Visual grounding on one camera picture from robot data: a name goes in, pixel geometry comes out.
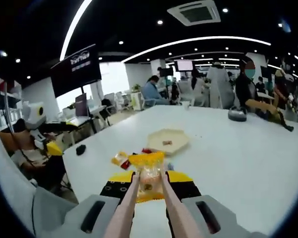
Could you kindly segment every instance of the snack bag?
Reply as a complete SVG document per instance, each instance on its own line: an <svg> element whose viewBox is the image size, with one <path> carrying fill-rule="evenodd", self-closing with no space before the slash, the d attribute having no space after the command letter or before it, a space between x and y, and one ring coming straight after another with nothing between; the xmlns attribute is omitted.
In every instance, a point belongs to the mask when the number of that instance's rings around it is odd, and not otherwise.
<svg viewBox="0 0 298 238"><path fill-rule="evenodd" d="M114 165L120 166L122 169L127 170L131 163L128 160L128 155L125 152L119 152L114 158L111 159Z"/></svg>
<svg viewBox="0 0 298 238"><path fill-rule="evenodd" d="M160 173L163 159L163 152L129 156L130 163L140 172L137 203L164 199Z"/></svg>

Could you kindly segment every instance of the yellow snack bag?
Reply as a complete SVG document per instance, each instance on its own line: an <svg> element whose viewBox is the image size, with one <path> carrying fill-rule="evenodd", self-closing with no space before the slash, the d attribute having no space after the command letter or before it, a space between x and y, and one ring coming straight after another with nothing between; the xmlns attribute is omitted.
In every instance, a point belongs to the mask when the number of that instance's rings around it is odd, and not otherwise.
<svg viewBox="0 0 298 238"><path fill-rule="evenodd" d="M163 152L129 156L130 163L140 172L137 203L164 199L160 173L163 159Z"/></svg>

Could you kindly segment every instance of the air conditioning vent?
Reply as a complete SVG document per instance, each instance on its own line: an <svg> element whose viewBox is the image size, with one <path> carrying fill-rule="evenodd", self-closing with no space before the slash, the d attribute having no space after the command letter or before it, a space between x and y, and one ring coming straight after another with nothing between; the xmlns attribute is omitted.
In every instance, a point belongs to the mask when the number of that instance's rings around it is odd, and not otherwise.
<svg viewBox="0 0 298 238"><path fill-rule="evenodd" d="M186 3L167 11L185 26L221 21L219 11L213 0Z"/></svg>

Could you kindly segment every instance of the ceiling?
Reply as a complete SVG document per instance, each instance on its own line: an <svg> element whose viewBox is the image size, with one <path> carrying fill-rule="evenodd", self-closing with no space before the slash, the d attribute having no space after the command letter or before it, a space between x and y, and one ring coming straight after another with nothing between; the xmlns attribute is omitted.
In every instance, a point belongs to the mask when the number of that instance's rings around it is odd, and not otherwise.
<svg viewBox="0 0 298 238"><path fill-rule="evenodd" d="M215 0L221 22L184 26L167 9L193 0L93 0L75 28L67 55L96 44L102 61L121 61L128 56L162 44L204 36L240 36L271 43L271 46L243 40L202 40L177 44L136 57L128 63L146 62L192 53L253 52L265 54L273 65L291 53L289 59L298 73L298 5L277 0ZM59 61L63 42L83 0L1 0L0 74L22 85L49 76ZM286 33L278 23L291 28ZM221 57L209 54L208 57ZM228 58L236 55L228 53Z"/></svg>

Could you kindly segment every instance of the paper plate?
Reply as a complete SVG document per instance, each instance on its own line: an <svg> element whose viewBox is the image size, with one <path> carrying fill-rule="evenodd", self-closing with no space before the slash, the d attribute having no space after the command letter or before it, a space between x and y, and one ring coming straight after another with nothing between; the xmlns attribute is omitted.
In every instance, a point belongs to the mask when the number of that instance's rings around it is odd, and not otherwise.
<svg viewBox="0 0 298 238"><path fill-rule="evenodd" d="M162 129L148 135L147 148L172 155L189 143L189 137L182 130Z"/></svg>

